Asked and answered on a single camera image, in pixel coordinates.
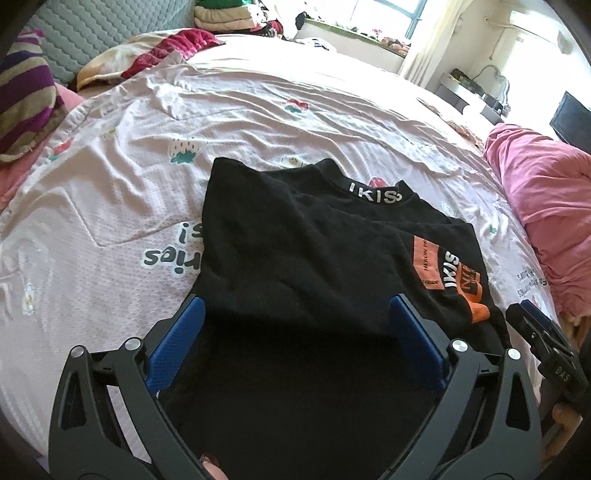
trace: metal screw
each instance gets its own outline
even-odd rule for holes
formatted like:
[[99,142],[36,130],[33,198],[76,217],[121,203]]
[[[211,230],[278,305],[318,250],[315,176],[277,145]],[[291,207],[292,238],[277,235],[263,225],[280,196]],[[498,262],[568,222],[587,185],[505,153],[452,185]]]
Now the metal screw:
[[76,345],[72,350],[70,350],[70,355],[72,356],[72,358],[78,358],[83,353],[84,347],[82,345]]
[[455,351],[465,352],[468,350],[468,344],[464,340],[454,340],[452,347]]
[[137,350],[141,344],[142,341],[139,338],[130,338],[125,342],[125,349],[130,351]]
[[519,350],[515,350],[514,348],[509,348],[507,355],[509,355],[513,360],[519,360],[521,358]]

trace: pink blanket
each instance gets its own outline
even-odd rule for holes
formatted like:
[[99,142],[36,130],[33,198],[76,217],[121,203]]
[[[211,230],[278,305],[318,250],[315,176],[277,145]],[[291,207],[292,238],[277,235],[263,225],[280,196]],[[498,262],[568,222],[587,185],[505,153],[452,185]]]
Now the pink blanket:
[[[557,312],[569,318],[588,316],[591,155],[532,130],[501,124],[486,142],[485,158],[530,237]],[[588,328],[580,329],[577,340]]]
[[[84,100],[80,95],[68,90],[64,86],[58,84],[56,86],[69,111]],[[33,150],[18,160],[9,164],[0,165],[0,212],[6,208],[22,182],[28,177],[31,167],[37,161],[37,157],[41,154],[52,133],[53,131],[41,140]]]

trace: blue gripper pad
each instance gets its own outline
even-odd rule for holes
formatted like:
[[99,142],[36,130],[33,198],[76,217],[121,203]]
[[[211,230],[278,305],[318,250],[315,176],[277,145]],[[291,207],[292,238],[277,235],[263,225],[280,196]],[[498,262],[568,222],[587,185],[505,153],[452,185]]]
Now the blue gripper pad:
[[544,313],[536,307],[531,301],[524,300],[521,302],[521,307],[529,313],[536,322],[540,324],[540,326],[544,330],[552,331],[554,330],[554,322],[550,320]]
[[145,383],[151,395],[168,388],[205,321],[205,304],[195,297],[148,359]]
[[[425,330],[421,320],[418,313],[414,309],[411,310],[400,296],[390,300],[389,322],[404,356],[413,363],[421,382],[428,389],[442,391],[447,388],[446,358]],[[440,330],[436,323],[430,323]]]

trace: human hand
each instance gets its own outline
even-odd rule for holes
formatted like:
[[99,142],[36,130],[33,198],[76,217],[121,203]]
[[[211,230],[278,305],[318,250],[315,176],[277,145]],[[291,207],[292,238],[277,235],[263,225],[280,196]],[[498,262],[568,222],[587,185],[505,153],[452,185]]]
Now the human hand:
[[205,470],[209,472],[209,475],[211,475],[214,480],[228,480],[228,477],[224,472],[222,472],[222,469],[215,465],[217,464],[217,460],[215,458],[213,460],[210,460],[208,456],[202,455],[200,460],[203,466],[205,467]]
[[542,452],[542,466],[544,469],[563,450],[583,421],[581,415],[570,405],[564,403],[557,403],[554,406],[552,418],[556,423],[562,425],[562,429]]

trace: pink comforter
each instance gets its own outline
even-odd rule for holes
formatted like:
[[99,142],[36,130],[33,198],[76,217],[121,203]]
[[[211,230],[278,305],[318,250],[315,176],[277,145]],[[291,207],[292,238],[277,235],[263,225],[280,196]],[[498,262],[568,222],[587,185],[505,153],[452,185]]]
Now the pink comforter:
[[530,237],[557,312],[588,316],[591,155],[533,130],[502,124],[491,132],[485,158]]

